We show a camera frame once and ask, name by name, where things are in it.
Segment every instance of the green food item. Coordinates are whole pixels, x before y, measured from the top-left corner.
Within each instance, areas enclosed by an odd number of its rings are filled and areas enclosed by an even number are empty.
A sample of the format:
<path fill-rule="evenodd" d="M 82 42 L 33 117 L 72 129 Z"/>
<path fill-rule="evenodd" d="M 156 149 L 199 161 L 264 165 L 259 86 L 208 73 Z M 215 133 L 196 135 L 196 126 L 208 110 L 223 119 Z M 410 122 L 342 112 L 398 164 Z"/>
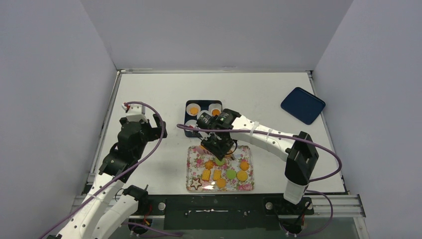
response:
<path fill-rule="evenodd" d="M 215 163 L 216 163 L 218 166 L 222 166 L 223 164 L 225 164 L 225 158 L 223 158 L 221 161 L 220 161 L 218 158 L 216 158 L 216 159 L 215 159 Z"/>
<path fill-rule="evenodd" d="M 228 179 L 235 179 L 236 178 L 236 171 L 228 169 L 226 172 L 227 178 Z"/>

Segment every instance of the tabletop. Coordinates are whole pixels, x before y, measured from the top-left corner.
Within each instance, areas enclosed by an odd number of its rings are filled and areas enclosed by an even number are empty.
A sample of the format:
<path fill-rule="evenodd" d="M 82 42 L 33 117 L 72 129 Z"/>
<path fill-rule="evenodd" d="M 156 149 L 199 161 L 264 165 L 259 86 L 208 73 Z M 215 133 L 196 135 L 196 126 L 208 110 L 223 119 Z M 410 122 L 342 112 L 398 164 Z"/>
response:
<path fill-rule="evenodd" d="M 176 128 L 176 124 L 184 122 L 188 100 L 220 100 L 223 108 L 237 111 L 253 121 L 285 133 L 307 132 L 314 142 L 331 149 L 321 115 L 311 125 L 306 125 L 281 109 L 280 103 L 295 87 L 313 93 L 305 72 L 122 74 L 96 169 L 111 146 L 117 142 L 119 119 L 125 117 L 121 104 L 129 101 L 142 101 L 151 105 L 167 124 L 167 138 L 163 139 L 151 157 L 139 165 L 127 182 L 127 185 L 141 188 L 148 184 L 149 194 L 191 193 L 186 189 L 187 153 L 189 146 L 199 145 L 200 140 L 187 138 L 183 130 Z M 147 109 L 146 115 L 154 127 L 152 111 Z M 156 142 L 147 144 L 144 155 Z M 285 162 L 261 148 L 249 146 L 255 188 L 241 193 L 283 193 L 287 183 L 284 176 Z M 318 153 L 319 160 L 312 178 L 324 176 L 337 168 L 332 155 L 320 149 Z M 309 189 L 326 193 L 345 192 L 339 173 L 312 182 Z"/>

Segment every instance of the floral tray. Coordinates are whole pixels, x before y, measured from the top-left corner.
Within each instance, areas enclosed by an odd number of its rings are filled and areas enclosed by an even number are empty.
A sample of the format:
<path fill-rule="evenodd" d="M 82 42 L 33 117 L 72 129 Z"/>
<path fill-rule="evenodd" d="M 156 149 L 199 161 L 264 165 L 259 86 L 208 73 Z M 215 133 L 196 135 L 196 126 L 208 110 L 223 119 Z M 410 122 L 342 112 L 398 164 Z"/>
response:
<path fill-rule="evenodd" d="M 215 163 L 216 157 L 209 153 L 207 150 L 200 146 L 191 146 L 188 149 L 188 162 L 187 162 L 187 175 L 186 175 L 186 188 L 191 192 L 204 192 L 204 191 L 252 191 L 254 187 L 253 180 L 253 165 L 250 148 L 248 146 L 239 146 L 231 158 L 225 159 L 225 164 L 218 166 Z M 212 160 L 213 168 L 210 169 L 211 176 L 209 181 L 202 179 L 202 174 L 206 169 L 205 164 L 207 161 Z M 240 163 L 246 161 L 249 163 L 249 168 L 245 170 L 247 179 L 240 181 L 237 177 L 230 180 L 227 177 L 227 170 L 234 170 L 236 173 L 241 170 Z M 226 185 L 222 188 L 217 186 L 216 181 L 213 180 L 215 170 L 221 170 L 221 178 L 226 181 Z"/>

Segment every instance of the white wall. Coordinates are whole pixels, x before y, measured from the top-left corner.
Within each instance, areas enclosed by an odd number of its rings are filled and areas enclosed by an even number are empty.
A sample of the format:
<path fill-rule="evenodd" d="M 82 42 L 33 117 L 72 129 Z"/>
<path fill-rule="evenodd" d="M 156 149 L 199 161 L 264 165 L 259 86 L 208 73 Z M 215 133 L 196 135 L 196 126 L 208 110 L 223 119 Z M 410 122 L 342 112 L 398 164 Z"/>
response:
<path fill-rule="evenodd" d="M 0 238 L 37 238 L 69 213 L 115 74 L 78 0 L 0 1 Z"/>
<path fill-rule="evenodd" d="M 373 239 L 421 238 L 422 1 L 355 0 L 315 69 Z"/>
<path fill-rule="evenodd" d="M 81 0 L 118 69 L 314 69 L 352 0 Z"/>

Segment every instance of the square yellow cookie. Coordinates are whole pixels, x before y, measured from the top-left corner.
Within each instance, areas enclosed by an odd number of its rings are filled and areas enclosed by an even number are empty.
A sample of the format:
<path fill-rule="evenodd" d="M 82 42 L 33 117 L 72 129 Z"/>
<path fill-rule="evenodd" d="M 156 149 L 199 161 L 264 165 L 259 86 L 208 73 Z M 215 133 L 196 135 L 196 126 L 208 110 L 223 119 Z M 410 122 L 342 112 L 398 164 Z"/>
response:
<path fill-rule="evenodd" d="M 212 179 L 215 181 L 217 179 L 221 178 L 221 170 L 214 170 L 214 176 L 212 177 Z"/>
<path fill-rule="evenodd" d="M 209 181 L 209 180 L 210 180 L 210 177 L 211 177 L 211 170 L 209 170 L 209 169 L 205 169 L 205 170 L 202 172 L 202 180 L 204 180 L 204 181 Z"/>

